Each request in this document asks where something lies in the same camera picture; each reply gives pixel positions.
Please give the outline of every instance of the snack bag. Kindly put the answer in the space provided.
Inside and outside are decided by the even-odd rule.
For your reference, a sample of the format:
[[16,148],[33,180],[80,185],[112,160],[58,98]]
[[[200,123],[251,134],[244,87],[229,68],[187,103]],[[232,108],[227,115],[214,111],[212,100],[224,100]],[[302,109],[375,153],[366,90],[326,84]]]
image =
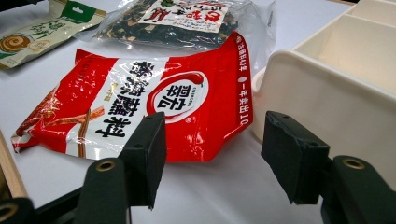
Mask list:
[[56,48],[75,33],[99,24],[106,13],[81,3],[49,0],[49,14],[0,36],[0,69],[29,62]]
[[176,49],[215,49],[238,28],[244,6],[227,0],[135,0],[106,18],[96,37]]
[[80,50],[76,67],[12,136],[99,160],[118,157],[141,119],[165,113],[167,161],[210,161],[252,122],[248,49],[226,43],[186,57],[128,60]]

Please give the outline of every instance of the red and white packaging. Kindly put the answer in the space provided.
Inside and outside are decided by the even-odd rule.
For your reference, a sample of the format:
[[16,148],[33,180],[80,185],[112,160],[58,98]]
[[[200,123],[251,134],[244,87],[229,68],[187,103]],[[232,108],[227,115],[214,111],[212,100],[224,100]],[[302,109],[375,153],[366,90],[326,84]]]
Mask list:
[[11,137],[17,152],[41,145],[100,160],[118,157],[141,119],[163,111],[167,161],[210,161],[252,122],[244,38],[186,57],[104,58],[79,50],[75,68]]

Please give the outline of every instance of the white plastic container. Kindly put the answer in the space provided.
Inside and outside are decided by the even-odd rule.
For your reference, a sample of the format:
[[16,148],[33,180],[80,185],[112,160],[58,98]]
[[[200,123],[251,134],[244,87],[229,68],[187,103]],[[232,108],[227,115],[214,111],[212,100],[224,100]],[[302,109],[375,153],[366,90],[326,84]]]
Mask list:
[[331,157],[366,160],[396,189],[396,26],[362,15],[368,2],[385,1],[361,0],[271,56],[253,78],[253,132],[262,140],[268,110],[290,115],[331,146]]
[[396,27],[396,0],[360,0],[347,14]]

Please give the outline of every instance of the dried seaweed bag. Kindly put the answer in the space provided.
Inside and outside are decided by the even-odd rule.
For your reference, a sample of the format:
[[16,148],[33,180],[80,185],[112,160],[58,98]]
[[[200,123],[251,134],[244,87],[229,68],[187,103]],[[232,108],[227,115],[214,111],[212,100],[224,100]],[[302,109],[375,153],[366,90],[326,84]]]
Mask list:
[[[232,31],[247,41],[252,74],[264,68],[275,45],[275,0],[256,5],[250,0],[123,0],[95,31],[94,40],[116,40],[134,49],[136,44],[168,47],[164,55],[186,54],[221,46]],[[144,53],[157,50],[145,48]]]

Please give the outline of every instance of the white tabletop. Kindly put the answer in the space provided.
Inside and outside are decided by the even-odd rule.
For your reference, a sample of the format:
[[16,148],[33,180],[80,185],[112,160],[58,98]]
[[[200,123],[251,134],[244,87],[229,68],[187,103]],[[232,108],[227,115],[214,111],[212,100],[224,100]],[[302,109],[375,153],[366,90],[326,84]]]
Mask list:
[[[119,1],[84,0],[111,11]],[[0,34],[47,14],[48,2],[0,12]],[[348,5],[325,0],[277,0],[276,49],[289,49],[312,35]],[[0,129],[10,136],[74,65],[76,48],[106,56],[128,55],[71,39],[46,55],[0,71]],[[319,205],[290,205],[250,130],[229,141],[207,163],[166,163],[153,211],[133,207],[134,223],[321,223]],[[79,188],[92,163],[43,147],[12,153],[35,207]]]

